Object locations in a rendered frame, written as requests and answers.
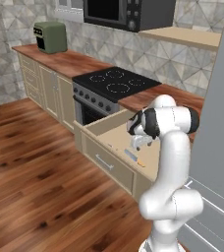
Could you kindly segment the beige wall shelf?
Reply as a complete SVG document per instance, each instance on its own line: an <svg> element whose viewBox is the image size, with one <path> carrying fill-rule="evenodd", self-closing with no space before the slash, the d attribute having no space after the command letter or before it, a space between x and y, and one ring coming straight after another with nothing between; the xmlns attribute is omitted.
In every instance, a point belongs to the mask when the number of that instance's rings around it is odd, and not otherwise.
<svg viewBox="0 0 224 252"><path fill-rule="evenodd" d="M139 35L210 51L218 50L221 39L220 33L177 27L140 31Z"/></svg>

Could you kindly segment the open beige drawer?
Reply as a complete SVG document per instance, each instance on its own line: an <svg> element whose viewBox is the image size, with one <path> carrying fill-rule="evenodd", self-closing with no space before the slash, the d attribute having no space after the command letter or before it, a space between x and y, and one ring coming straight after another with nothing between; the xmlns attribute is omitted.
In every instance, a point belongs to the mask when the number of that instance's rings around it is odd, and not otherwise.
<svg viewBox="0 0 224 252"><path fill-rule="evenodd" d="M160 144L156 140L150 147L142 146L139 151L131 148L131 135L127 132L126 122L133 115L124 109L85 126L75 121L74 130L76 148L137 201L156 178ZM128 157L124 149L136 155L145 167ZM96 154L113 164L114 168L109 170L95 157Z"/></svg>

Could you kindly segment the black hob stove with oven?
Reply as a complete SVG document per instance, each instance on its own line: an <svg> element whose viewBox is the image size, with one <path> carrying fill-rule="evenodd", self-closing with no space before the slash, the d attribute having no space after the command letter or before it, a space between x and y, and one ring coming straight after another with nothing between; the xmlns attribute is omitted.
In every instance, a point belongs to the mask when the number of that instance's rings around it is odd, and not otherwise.
<svg viewBox="0 0 224 252"><path fill-rule="evenodd" d="M118 112L120 99L159 85L120 67L78 75L73 78L76 120L82 125L92 123Z"/></svg>

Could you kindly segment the grey fridge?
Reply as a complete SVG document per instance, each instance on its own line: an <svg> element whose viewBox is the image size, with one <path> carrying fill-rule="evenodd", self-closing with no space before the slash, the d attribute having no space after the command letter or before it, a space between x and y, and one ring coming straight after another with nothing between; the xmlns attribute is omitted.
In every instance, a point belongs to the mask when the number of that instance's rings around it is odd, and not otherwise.
<svg viewBox="0 0 224 252"><path fill-rule="evenodd" d="M191 252L224 252L224 31L192 150L187 186L202 196L201 215L181 229Z"/></svg>

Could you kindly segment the black microwave oven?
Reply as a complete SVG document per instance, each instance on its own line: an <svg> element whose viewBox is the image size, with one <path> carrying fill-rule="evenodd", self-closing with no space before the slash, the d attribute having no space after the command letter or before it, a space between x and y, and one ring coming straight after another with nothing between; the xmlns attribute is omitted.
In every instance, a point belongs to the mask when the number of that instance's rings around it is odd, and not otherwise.
<svg viewBox="0 0 224 252"><path fill-rule="evenodd" d="M84 0L89 24L141 32L171 27L176 0Z"/></svg>

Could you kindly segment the blue-grey handled utensil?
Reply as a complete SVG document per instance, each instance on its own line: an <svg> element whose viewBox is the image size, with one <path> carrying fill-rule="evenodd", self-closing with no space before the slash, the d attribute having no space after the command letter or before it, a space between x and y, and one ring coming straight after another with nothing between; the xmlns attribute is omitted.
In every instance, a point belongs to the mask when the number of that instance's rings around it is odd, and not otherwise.
<svg viewBox="0 0 224 252"><path fill-rule="evenodd" d="M128 149L124 149L124 153L135 162L139 160L138 157L134 155L132 152L130 152Z"/></svg>

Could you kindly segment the green toaster oven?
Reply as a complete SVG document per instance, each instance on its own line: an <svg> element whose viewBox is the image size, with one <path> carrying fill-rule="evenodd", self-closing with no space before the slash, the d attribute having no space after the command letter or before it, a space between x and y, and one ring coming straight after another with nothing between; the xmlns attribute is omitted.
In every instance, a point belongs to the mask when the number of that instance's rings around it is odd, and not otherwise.
<svg viewBox="0 0 224 252"><path fill-rule="evenodd" d="M41 22L33 26L33 34L40 51L53 54L68 49L66 26L59 22Z"/></svg>

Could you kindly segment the beige base cupboard run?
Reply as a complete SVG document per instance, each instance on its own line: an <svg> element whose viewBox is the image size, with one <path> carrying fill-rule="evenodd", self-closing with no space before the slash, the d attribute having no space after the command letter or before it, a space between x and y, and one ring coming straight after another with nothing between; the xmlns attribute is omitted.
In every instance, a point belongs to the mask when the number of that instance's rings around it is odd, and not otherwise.
<svg viewBox="0 0 224 252"><path fill-rule="evenodd" d="M22 53L19 53L19 60L27 96L68 130L74 132L75 105L72 98L72 80Z"/></svg>

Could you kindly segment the white wall cupboard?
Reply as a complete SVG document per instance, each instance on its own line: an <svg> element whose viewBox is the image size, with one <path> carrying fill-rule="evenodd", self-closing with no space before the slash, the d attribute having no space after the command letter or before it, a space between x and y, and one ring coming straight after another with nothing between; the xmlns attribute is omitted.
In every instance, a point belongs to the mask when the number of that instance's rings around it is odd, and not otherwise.
<svg viewBox="0 0 224 252"><path fill-rule="evenodd" d="M84 21L84 0L55 0L55 2L57 18L77 23Z"/></svg>

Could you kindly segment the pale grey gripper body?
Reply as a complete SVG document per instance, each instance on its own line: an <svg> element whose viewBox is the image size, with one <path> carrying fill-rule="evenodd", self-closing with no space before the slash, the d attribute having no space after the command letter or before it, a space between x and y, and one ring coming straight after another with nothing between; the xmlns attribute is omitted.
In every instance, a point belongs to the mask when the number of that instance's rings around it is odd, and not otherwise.
<svg viewBox="0 0 224 252"><path fill-rule="evenodd" d="M152 144L152 141L153 141L153 139L151 136L135 135L132 137L131 147L134 150L139 151L141 146L143 146L143 145L150 146Z"/></svg>

